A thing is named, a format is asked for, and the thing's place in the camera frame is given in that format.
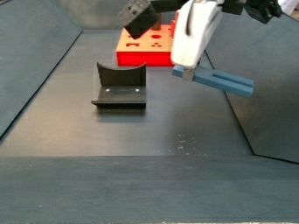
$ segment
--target black stand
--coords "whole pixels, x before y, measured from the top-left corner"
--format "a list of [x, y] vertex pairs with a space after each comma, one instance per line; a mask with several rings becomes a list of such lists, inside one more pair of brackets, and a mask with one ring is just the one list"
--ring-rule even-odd
[[146, 107], [146, 64], [134, 69], [115, 69], [98, 63], [101, 90], [98, 107]]

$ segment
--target gray wall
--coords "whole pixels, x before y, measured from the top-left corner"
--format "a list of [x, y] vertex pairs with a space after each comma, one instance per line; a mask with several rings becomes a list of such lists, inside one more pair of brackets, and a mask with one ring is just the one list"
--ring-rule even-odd
[[258, 155], [299, 163], [299, 22], [269, 24], [226, 14], [207, 52], [217, 69], [255, 81], [250, 99], [229, 99]]
[[[118, 13], [130, 0], [58, 0], [60, 6], [85, 30], [122, 29]], [[174, 13], [163, 14], [163, 23], [170, 23]]]
[[0, 5], [0, 137], [81, 32], [55, 0]]

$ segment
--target gray table surface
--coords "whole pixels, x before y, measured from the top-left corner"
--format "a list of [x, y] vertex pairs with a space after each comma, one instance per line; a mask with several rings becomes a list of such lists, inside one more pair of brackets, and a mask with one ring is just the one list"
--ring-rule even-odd
[[[147, 68], [146, 110], [103, 111], [97, 63], [119, 31], [86, 31], [0, 143], [0, 156], [251, 155], [222, 91]], [[201, 63], [210, 67], [207, 57]]]

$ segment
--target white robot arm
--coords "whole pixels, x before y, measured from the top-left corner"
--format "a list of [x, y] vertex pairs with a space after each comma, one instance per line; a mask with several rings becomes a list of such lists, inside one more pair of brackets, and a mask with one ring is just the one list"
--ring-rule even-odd
[[173, 63], [186, 68], [191, 81], [203, 51], [222, 18], [223, 1], [190, 0], [179, 11], [173, 42]]

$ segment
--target black plastic bracket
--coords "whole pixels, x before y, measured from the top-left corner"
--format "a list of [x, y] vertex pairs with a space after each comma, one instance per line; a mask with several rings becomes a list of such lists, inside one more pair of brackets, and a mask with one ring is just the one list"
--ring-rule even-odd
[[98, 100], [91, 103], [102, 106], [146, 107], [146, 64], [133, 69], [118, 69], [98, 63], [101, 90]]

